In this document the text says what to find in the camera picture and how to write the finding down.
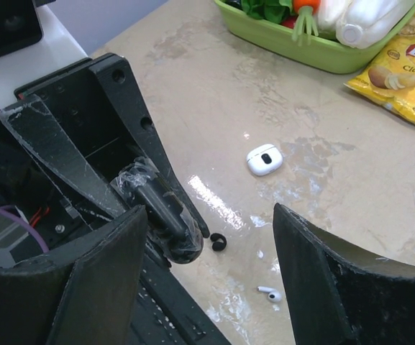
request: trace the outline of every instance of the beige tabletop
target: beige tabletop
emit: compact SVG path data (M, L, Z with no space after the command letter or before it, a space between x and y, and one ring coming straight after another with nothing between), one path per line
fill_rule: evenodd
M211 0L169 0L96 53L133 68L174 170L212 232L175 276L233 345L294 344L270 225L283 203L377 254L415 265L415 127L331 75L231 35ZM275 144L258 178L246 154Z

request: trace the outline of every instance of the bag of chips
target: bag of chips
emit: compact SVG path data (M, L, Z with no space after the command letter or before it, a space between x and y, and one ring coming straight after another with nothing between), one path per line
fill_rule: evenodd
M346 86L415 124L415 15Z

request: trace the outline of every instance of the green plastic tray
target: green plastic tray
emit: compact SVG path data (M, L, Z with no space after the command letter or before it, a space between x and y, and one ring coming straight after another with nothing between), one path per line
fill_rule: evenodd
M299 47L292 40L292 30L266 20L249 18L243 11L214 0L228 30L255 45L292 60L336 74L353 73L367 65L415 14L415 5L380 42L367 49L355 49L338 42L313 37L310 45Z

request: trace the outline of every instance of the table surface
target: table surface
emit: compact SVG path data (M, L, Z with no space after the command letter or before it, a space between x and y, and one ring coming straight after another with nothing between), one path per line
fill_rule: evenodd
M212 232L173 272L234 345L294 344L271 227L283 203L377 254L415 265L415 126L331 75L225 28L211 0L169 0L96 52L131 63L175 173ZM275 144L283 167L253 176L246 154Z

